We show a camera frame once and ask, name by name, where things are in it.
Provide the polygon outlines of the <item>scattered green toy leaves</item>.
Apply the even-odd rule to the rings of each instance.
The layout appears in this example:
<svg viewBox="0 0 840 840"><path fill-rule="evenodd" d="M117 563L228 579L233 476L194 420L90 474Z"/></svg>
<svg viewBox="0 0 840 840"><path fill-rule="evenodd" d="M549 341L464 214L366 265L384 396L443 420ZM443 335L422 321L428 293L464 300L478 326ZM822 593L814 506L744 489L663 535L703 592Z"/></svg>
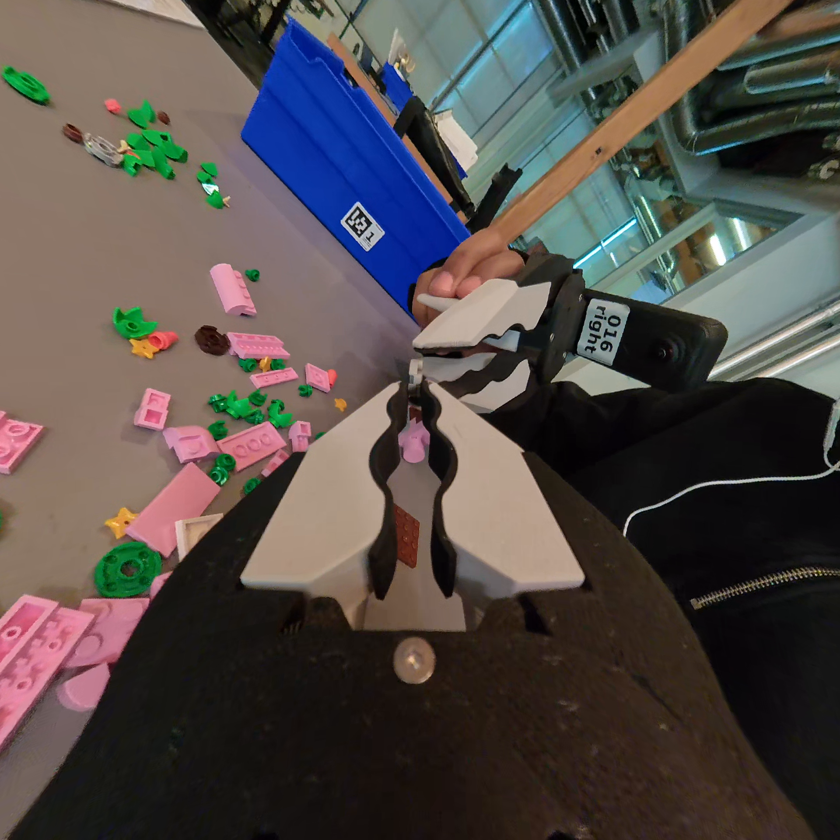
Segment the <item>scattered green toy leaves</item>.
<svg viewBox="0 0 840 840"><path fill-rule="evenodd" d="M169 119L163 111L155 112L151 105L143 102L140 109L127 112L129 119L140 129L129 133L121 140L119 150L123 153L122 169L131 176L141 168L154 170L165 179L175 178L171 163L186 163L187 151L172 140L169 132L149 128L155 120L168 125ZM214 178L217 167L213 162L199 164L196 179L204 189L206 203L215 208L227 207L229 196L223 196ZM243 274L229 264L217 264L210 270L210 277L216 288L226 314L255 316L256 310L245 283L257 280L257 269ZM148 320L141 308L123 311L116 308L112 324L126 340L143 339L157 329L158 323ZM248 425L241 433L232 434L220 419L209 427L165 427L170 397L154 389L147 389L140 409L135 414L134 424L152 430L162 431L167 444L174 448L181 462L193 462L210 455L215 457L209 475L223 486L235 471L242 471L262 459L272 456L261 471L261 478L254 477L244 484L244 495L255 489L261 480L267 478L294 453L305 452L312 440L309 423L292 422L293 415L285 411L285 403L279 399L268 402L263 390L269 386L297 382L298 375L286 365L290 358L284 343L277 337L243 332L226 332L230 340L231 355L239 368L249 375L254 390L239 398L236 391L229 394L214 394L207 404L216 414L225 414L235 421ZM301 397L310 397L315 390L329 393L327 371L312 364L305 366L305 382L298 384Z"/></svg>

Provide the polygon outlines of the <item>person's right hand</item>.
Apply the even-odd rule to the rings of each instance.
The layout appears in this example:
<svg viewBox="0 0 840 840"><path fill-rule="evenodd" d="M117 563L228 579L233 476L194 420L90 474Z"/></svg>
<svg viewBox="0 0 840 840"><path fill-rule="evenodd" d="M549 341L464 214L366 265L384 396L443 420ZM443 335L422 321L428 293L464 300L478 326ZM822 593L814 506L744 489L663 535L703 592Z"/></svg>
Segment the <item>person's right hand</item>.
<svg viewBox="0 0 840 840"><path fill-rule="evenodd" d="M489 228L481 230L417 277L407 295L409 311L420 321L431 319L434 314L419 302L419 295L462 299L487 280L515 277L525 263L526 258L498 233Z"/></svg>

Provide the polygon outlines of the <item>wooden beam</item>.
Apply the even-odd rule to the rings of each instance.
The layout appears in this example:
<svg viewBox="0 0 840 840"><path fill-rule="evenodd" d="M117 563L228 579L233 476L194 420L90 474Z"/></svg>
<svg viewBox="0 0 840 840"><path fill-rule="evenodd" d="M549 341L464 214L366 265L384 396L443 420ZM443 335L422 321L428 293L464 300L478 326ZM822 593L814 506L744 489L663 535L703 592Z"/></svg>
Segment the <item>wooden beam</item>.
<svg viewBox="0 0 840 840"><path fill-rule="evenodd" d="M504 243L513 242L790 4L732 3L498 216L490 229Z"/></svg>

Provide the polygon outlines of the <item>silver ventilation ducts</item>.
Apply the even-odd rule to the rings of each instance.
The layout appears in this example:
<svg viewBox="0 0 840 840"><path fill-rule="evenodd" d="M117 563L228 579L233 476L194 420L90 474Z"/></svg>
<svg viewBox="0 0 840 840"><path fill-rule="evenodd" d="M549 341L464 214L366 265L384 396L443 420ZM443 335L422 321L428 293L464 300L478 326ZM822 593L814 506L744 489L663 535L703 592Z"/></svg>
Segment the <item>silver ventilation ducts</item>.
<svg viewBox="0 0 840 840"><path fill-rule="evenodd" d="M838 2L793 5L671 107L684 151L702 156L838 127Z"/></svg>

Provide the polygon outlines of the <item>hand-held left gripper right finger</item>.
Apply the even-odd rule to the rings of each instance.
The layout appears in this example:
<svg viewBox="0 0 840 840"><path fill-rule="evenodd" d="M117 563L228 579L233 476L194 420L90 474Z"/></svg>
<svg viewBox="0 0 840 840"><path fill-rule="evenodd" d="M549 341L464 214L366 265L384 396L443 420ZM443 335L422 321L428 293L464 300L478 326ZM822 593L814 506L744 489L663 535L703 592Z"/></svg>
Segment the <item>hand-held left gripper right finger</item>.
<svg viewBox="0 0 840 840"><path fill-rule="evenodd" d="M423 383L418 403L439 480L434 578L460 599L466 630L495 601L581 587L585 573L522 448L438 384Z"/></svg>

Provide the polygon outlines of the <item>pink brown toy brick assembly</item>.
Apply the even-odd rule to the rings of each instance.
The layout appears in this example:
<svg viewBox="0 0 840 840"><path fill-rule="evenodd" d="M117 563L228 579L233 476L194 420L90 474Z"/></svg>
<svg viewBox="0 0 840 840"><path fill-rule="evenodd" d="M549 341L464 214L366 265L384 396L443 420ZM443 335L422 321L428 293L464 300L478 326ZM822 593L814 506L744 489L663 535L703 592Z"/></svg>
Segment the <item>pink brown toy brick assembly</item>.
<svg viewBox="0 0 840 840"><path fill-rule="evenodd" d="M398 435L402 458L409 464L422 463L427 455L430 436L418 406L408 408L408 425ZM409 569L417 567L419 549L419 521L402 507L394 505L397 538L397 559Z"/></svg>

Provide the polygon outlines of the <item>blue plastic bin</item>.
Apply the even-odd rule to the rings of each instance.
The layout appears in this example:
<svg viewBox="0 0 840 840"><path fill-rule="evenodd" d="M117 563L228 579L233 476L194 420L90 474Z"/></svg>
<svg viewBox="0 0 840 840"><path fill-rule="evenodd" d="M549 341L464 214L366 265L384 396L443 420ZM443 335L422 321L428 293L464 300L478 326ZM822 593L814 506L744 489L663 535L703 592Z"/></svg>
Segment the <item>blue plastic bin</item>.
<svg viewBox="0 0 840 840"><path fill-rule="evenodd" d="M241 138L406 312L420 274L469 235L341 58L295 21Z"/></svg>

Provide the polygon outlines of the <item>scattered pink toy bricks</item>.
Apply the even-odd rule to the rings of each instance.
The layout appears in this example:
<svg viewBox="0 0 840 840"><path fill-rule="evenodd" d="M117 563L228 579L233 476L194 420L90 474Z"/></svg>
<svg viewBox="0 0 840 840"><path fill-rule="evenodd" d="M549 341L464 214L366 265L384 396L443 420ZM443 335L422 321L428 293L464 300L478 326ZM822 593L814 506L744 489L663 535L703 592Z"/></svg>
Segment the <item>scattered pink toy bricks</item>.
<svg viewBox="0 0 840 840"><path fill-rule="evenodd" d="M221 486L195 463L181 471L142 510L127 533L161 554L175 550L175 522L201 517ZM149 592L165 581L160 573ZM62 702L79 711L94 708L150 597L92 598L78 609L33 595L22 595L2 615L1 744L6 747L37 706L56 675L83 671L62 685Z"/></svg>

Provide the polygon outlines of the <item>person's black jacket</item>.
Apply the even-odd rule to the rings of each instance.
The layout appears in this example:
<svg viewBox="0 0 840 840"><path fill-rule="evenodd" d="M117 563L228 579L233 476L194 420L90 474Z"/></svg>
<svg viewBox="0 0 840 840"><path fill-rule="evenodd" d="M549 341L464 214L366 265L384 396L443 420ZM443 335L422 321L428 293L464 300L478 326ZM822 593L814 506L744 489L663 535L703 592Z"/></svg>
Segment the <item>person's black jacket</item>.
<svg viewBox="0 0 840 840"><path fill-rule="evenodd" d="M486 420L626 534L765 768L817 838L838 838L838 405L779 379L562 381Z"/></svg>

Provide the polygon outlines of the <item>large green round toy plate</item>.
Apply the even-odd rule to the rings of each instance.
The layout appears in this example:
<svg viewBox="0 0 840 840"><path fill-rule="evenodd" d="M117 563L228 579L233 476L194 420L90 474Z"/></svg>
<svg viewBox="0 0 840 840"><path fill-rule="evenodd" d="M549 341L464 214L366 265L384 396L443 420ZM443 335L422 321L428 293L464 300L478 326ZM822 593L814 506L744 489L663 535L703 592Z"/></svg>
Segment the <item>large green round toy plate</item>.
<svg viewBox="0 0 840 840"><path fill-rule="evenodd" d="M151 589L162 564L161 554L144 542L121 542L100 559L93 580L100 597L140 596Z"/></svg>
<svg viewBox="0 0 840 840"><path fill-rule="evenodd" d="M4 66L2 68L2 79L10 88L27 100L40 106L50 104L50 95L46 85L27 72L18 70L13 66Z"/></svg>

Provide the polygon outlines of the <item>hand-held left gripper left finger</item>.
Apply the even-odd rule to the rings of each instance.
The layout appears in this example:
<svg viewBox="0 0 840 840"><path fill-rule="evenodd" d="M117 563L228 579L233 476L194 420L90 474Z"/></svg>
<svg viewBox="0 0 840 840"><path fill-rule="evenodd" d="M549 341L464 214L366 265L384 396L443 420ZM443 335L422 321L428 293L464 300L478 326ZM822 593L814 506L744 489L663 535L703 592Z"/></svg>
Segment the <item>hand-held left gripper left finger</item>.
<svg viewBox="0 0 840 840"><path fill-rule="evenodd" d="M388 385L311 444L245 565L249 589L336 601L353 630L383 600L397 562L389 479L407 419L404 382Z"/></svg>

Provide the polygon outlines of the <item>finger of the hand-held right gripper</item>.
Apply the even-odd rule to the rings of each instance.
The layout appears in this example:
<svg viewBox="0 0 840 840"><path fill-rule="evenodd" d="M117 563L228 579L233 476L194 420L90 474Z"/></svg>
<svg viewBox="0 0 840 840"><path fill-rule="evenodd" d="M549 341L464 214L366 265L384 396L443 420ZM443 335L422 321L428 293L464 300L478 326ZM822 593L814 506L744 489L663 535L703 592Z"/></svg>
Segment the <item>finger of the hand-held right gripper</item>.
<svg viewBox="0 0 840 840"><path fill-rule="evenodd" d="M424 303L447 307L413 342L415 351L456 351L483 343L516 351L522 334L537 327L548 306L552 282L521 286L515 280L490 279L462 299L422 296Z"/></svg>
<svg viewBox="0 0 840 840"><path fill-rule="evenodd" d="M467 356L425 355L420 378L440 385L477 414L509 406L533 387L533 370L523 353L504 350Z"/></svg>

